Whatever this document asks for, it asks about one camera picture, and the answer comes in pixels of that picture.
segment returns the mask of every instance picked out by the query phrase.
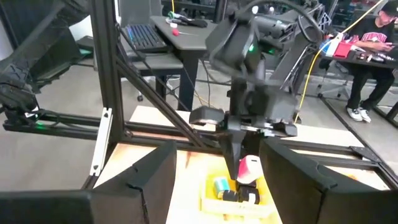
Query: person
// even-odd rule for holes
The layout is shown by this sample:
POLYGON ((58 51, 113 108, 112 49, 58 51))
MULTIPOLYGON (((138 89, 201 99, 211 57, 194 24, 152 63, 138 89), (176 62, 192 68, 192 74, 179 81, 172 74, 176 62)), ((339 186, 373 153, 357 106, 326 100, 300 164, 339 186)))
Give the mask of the person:
MULTIPOLYGON (((355 46, 375 51, 390 51, 394 42, 394 22, 398 16, 398 2, 389 1, 376 18, 365 18, 359 21, 349 32, 355 46)), ((381 101, 394 82, 392 69, 379 68, 353 63, 343 63, 354 76, 351 95, 346 110, 355 121, 371 122, 369 111, 381 101), (375 79, 377 84, 367 100, 361 101, 361 90, 368 78, 375 79)))

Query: yellow cable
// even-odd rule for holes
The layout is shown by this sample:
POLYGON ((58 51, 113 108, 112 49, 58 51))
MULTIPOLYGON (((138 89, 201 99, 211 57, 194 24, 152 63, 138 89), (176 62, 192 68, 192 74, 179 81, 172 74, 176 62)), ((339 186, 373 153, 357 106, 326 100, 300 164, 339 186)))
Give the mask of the yellow cable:
POLYGON ((203 106, 203 102, 205 102, 207 105, 210 105, 210 107, 212 108, 216 108, 214 105, 212 105, 211 103, 209 103, 207 100, 203 99, 201 96, 197 95, 195 93, 195 96, 199 99, 200 104, 203 106))
MULTIPOLYGON (((383 1, 387 1, 387 0, 380 0, 378 1, 375 5, 373 5, 373 7, 371 7, 368 11, 366 11, 360 18, 358 18, 355 22, 353 22, 349 27, 347 27, 345 30, 343 30, 341 32, 341 34, 346 33, 347 31, 349 31, 351 28, 353 28, 357 23, 359 23, 366 15, 368 15, 373 9, 375 9, 378 5, 380 5, 383 1)), ((308 69, 308 75, 307 75, 307 80, 305 81, 305 85, 304 85, 304 91, 303 91, 303 96, 301 97, 301 101, 300 101, 300 106, 298 107, 298 111, 301 110, 301 107, 303 106, 303 102, 304 102, 304 97, 305 97, 305 92, 307 91, 307 86, 308 86, 308 81, 310 80, 310 75, 312 72, 312 68, 315 65, 315 61, 317 60, 317 57, 319 56, 319 54, 322 52, 322 50, 330 44, 330 40, 317 52, 317 54, 314 56, 310 69, 308 69)), ((299 113, 296 114, 296 117, 294 119, 294 123, 297 122, 297 118, 299 118, 299 113)))

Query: metal bracket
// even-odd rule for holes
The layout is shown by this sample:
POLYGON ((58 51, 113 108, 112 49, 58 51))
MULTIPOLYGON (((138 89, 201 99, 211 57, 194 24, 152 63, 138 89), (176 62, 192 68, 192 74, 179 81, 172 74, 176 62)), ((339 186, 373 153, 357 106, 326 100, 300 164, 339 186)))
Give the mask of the metal bracket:
POLYGON ((349 147, 352 151, 358 153, 364 158, 369 159, 372 162, 381 162, 380 158, 372 152, 372 150, 366 148, 366 147, 356 147, 356 146, 350 146, 349 147))
POLYGON ((106 149, 108 147, 109 133, 112 126, 112 109, 102 111, 101 122, 99 123, 97 140, 95 143, 93 162, 91 163, 90 175, 100 176, 105 162, 106 149))

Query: yellow tray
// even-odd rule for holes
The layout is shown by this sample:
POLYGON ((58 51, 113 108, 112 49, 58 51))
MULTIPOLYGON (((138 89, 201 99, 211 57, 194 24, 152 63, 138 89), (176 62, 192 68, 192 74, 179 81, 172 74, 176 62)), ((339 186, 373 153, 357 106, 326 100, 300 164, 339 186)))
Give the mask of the yellow tray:
POLYGON ((279 217, 264 177, 256 181, 257 189, 260 193, 259 205, 217 199, 214 188, 214 179, 217 177, 227 177, 231 190, 236 191, 235 181, 229 178, 225 163, 208 167, 207 175, 201 188, 201 210, 203 212, 250 216, 253 218, 267 218, 270 215, 279 217))

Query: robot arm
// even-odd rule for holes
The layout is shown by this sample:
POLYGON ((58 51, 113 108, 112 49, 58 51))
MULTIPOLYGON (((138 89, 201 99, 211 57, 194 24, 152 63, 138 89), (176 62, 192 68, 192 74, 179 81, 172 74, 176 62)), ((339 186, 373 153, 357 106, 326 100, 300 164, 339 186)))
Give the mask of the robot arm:
POLYGON ((315 28, 316 41, 320 43, 322 32, 313 14, 306 11, 314 13, 285 0, 254 1, 221 21, 206 39, 212 66, 232 76, 229 111, 224 114, 222 110, 201 107, 192 111, 190 123, 218 123, 218 142, 233 180, 238 176, 240 158, 258 155, 254 149, 258 149, 256 144, 262 138, 273 136, 273 131, 281 126, 287 135, 297 135, 295 126, 289 124, 297 101, 280 89, 279 82, 265 81, 262 54, 288 51, 295 37, 308 26, 315 28), (294 10, 279 16, 255 16, 248 10, 267 2, 281 2, 294 10), (304 29, 297 27, 298 16, 307 21, 301 24, 304 29))

